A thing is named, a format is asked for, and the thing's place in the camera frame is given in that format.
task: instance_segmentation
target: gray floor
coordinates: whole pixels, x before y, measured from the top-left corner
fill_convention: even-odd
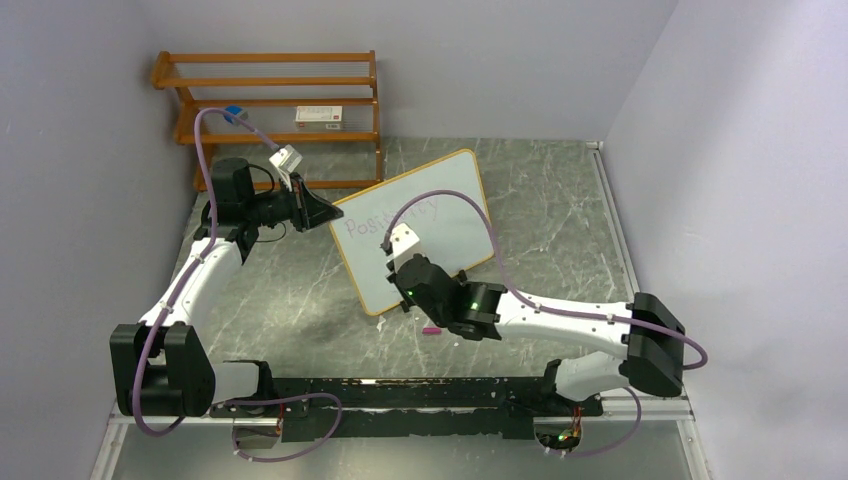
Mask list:
[[[579,301],[626,299],[622,262],[583,142],[390,138],[387,177],[461,148],[476,152],[507,270],[519,288]],[[367,145],[298,149],[304,154],[298,170],[307,180],[368,178],[373,171]],[[268,155],[256,146],[220,156],[266,164]],[[318,192],[337,200],[353,191]],[[206,199],[200,195],[195,205],[181,259]],[[494,260],[469,277],[498,281]],[[200,335],[213,362],[262,359],[278,377],[539,375],[551,359],[586,353],[545,341],[466,342],[447,332],[423,336],[428,322],[420,312],[396,308],[384,317],[378,329],[381,319],[363,311],[328,228],[291,230],[278,243],[254,247]]]

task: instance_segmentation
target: gray marble tabletop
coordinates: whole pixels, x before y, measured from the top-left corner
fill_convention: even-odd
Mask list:
[[[388,138],[384,146],[387,178],[461,148],[476,153],[507,271],[522,290],[577,301],[626,300],[623,263],[583,142]],[[304,155],[298,170],[307,180],[368,178],[370,147],[297,146]],[[228,156],[266,165],[268,151],[242,146],[217,154]],[[353,192],[316,191],[333,201]],[[180,264],[206,201],[205,194],[198,196]],[[260,238],[281,233],[266,229]],[[494,260],[468,275],[499,280]],[[587,353],[548,341],[471,342],[447,331],[424,336],[428,320],[417,309],[368,316],[328,227],[289,229],[279,242],[257,244],[198,325],[213,362],[265,360],[277,377],[541,375],[549,360]]]

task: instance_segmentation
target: white wall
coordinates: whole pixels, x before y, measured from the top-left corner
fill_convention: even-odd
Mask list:
[[[126,0],[0,2],[0,478],[88,478],[108,340],[167,285],[191,203]]]
[[[172,52],[367,51],[388,134],[601,139],[676,0],[140,0]]]
[[[681,0],[606,139],[715,477],[845,478],[848,4]]]

